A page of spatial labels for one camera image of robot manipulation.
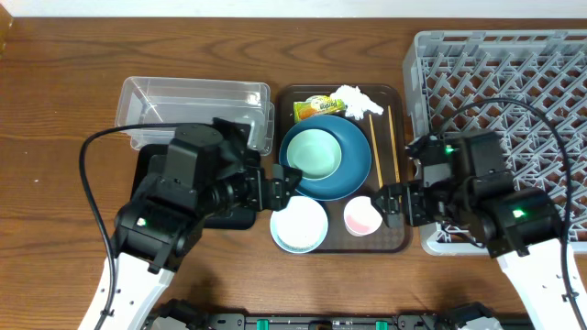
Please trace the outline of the pink cup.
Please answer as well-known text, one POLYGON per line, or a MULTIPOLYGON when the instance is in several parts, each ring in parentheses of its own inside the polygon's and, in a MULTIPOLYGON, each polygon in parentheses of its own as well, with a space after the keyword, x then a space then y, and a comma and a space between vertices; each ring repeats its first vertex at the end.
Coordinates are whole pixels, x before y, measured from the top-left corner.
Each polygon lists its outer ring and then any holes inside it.
POLYGON ((382 216, 367 196, 352 198, 344 208, 343 220, 348 232, 355 237, 373 234, 382 224, 382 216))

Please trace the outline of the mint green bowl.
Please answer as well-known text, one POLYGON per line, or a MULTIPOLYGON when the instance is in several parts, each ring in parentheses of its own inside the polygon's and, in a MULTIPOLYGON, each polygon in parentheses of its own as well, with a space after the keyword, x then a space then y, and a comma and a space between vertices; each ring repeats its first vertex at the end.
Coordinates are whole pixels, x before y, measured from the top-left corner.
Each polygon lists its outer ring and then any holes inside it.
POLYGON ((336 172, 342 161, 338 140, 321 129, 307 129, 296 134, 286 149, 290 167, 303 173, 309 181, 320 181, 336 172))

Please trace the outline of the light blue rice bowl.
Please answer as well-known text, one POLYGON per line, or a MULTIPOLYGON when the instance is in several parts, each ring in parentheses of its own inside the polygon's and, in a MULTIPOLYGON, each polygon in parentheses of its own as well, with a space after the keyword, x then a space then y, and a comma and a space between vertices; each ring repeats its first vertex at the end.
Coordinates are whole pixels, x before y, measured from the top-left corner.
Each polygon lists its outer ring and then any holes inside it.
POLYGON ((283 210, 271 214, 271 237, 288 253, 305 254, 317 249, 327 231, 325 208, 309 197, 294 196, 283 210))

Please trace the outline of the blue plate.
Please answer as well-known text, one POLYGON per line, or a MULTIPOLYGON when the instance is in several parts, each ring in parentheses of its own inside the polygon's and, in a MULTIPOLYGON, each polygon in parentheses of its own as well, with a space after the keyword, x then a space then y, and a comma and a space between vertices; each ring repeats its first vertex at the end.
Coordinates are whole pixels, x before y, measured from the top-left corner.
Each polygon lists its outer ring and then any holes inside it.
POLYGON ((295 124, 283 137, 279 163, 290 166, 286 149, 295 135, 307 129, 321 129, 339 143, 342 160, 338 169, 324 180, 302 179, 296 190, 318 201, 335 201, 356 192, 367 180, 371 170, 371 146, 357 124, 335 115, 319 115, 295 124))

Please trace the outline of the wooden chopstick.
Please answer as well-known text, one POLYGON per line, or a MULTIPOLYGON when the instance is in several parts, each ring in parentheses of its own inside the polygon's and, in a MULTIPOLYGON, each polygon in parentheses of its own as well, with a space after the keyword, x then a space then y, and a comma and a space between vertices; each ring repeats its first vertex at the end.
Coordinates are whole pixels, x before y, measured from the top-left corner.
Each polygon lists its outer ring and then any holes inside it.
POLYGON ((393 113, 392 113, 392 108, 390 105, 388 105, 388 107, 387 107, 387 114, 388 114, 390 136, 391 136, 393 167, 394 167, 393 171, 394 171, 396 183, 400 183, 401 182, 401 173, 400 173, 399 161, 398 161, 398 157, 397 157, 396 138, 395 138, 394 124, 393 124, 393 113))
POLYGON ((379 150, 378 150, 377 139, 376 139, 372 115, 369 114, 368 118, 369 118, 369 124, 370 124, 371 143, 372 143, 372 149, 373 149, 373 157, 375 160, 377 180, 378 180, 379 187, 382 188, 383 187, 382 169, 381 169, 381 162, 380 162, 380 158, 379 158, 379 152, 378 152, 379 150))

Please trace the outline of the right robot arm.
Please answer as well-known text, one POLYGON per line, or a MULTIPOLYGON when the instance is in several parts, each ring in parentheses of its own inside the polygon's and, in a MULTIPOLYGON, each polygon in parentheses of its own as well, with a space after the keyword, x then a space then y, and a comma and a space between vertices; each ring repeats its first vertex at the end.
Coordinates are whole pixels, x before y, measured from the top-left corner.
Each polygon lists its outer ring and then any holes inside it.
POLYGON ((548 194, 517 190, 499 136, 489 130, 421 137, 408 146, 421 177, 384 185, 371 204, 385 220, 468 230, 496 259, 536 329, 583 329, 586 290, 548 194))

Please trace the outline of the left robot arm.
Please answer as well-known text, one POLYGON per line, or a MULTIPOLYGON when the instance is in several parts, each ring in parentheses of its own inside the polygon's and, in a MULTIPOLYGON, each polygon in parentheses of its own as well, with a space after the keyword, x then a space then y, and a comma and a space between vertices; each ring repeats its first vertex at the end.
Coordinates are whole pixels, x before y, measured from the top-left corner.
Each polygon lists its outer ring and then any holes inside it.
POLYGON ((174 137, 160 171, 140 181, 107 233, 80 150, 83 190, 105 244, 105 265, 82 329, 140 329, 170 286, 184 257, 202 236, 205 221, 235 207, 281 211, 302 180, 302 172, 276 164, 271 178, 260 153, 247 146, 239 127, 216 118, 210 124, 171 123, 174 137))

